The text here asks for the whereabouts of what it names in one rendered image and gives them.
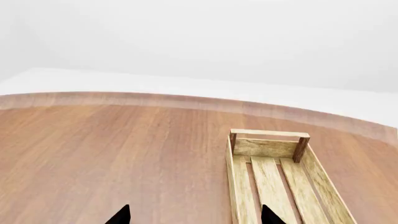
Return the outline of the light wooden slatted tray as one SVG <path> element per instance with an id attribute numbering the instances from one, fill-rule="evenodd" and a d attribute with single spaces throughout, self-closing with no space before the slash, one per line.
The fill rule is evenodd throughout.
<path id="1" fill-rule="evenodd" d="M 232 224 L 262 224 L 262 205 L 285 224 L 357 224 L 309 140 L 300 132 L 230 130 Z"/>

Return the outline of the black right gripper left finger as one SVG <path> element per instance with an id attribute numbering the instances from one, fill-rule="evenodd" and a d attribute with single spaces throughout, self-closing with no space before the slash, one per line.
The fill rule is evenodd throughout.
<path id="1" fill-rule="evenodd" d="M 130 224 L 131 213 L 129 205 L 123 206 L 105 224 Z"/>

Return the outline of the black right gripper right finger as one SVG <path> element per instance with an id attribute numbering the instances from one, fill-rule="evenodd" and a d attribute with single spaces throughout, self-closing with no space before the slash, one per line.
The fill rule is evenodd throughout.
<path id="1" fill-rule="evenodd" d="M 261 221 L 262 224 L 285 224 L 267 205 L 262 205 Z"/>

